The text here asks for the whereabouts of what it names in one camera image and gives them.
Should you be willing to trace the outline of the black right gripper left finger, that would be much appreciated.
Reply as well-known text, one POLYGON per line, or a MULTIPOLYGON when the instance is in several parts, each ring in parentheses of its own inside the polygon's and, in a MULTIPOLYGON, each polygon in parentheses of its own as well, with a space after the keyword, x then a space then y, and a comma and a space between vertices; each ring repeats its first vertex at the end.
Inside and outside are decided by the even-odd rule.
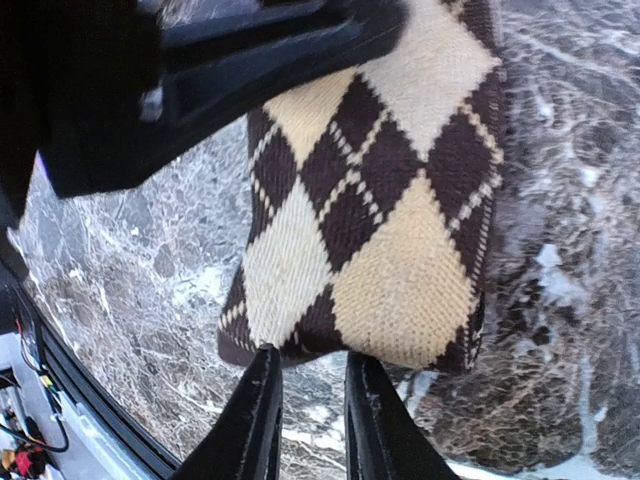
POLYGON ((279 351, 258 349, 210 433, 171 475, 177 480, 280 476, 283 377, 279 351))

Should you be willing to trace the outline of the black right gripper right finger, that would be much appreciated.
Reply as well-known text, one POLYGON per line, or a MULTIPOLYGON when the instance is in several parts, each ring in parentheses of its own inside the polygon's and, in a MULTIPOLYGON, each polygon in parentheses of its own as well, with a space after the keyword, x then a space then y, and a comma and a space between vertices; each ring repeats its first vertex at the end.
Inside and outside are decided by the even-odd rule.
POLYGON ((414 423, 377 359, 348 355, 344 419, 349 479, 459 479, 414 423))

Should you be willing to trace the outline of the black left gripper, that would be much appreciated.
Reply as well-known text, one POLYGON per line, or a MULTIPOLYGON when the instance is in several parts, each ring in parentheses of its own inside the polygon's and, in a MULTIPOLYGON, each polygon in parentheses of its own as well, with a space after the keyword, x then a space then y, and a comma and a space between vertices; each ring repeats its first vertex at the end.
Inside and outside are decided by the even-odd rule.
POLYGON ((162 6, 2 2, 2 219, 22 218, 37 156, 62 198, 109 190, 111 149, 159 80, 162 6))

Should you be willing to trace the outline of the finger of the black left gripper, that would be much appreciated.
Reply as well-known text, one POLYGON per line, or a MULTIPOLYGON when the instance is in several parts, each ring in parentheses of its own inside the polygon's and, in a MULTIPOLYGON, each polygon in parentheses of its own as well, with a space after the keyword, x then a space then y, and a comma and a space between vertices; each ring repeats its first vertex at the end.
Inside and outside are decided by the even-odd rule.
POLYGON ((290 88, 390 53, 404 27, 402 1, 263 1, 162 30, 145 174, 290 88))

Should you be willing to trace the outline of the brown beige argyle sock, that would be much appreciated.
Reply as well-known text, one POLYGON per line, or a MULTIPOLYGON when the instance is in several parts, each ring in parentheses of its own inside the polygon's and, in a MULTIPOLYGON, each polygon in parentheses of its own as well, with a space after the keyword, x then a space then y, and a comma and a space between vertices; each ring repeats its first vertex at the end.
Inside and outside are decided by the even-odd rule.
POLYGON ((494 1, 413 1, 389 55, 247 117, 252 225, 218 353, 470 370, 501 185, 494 1))

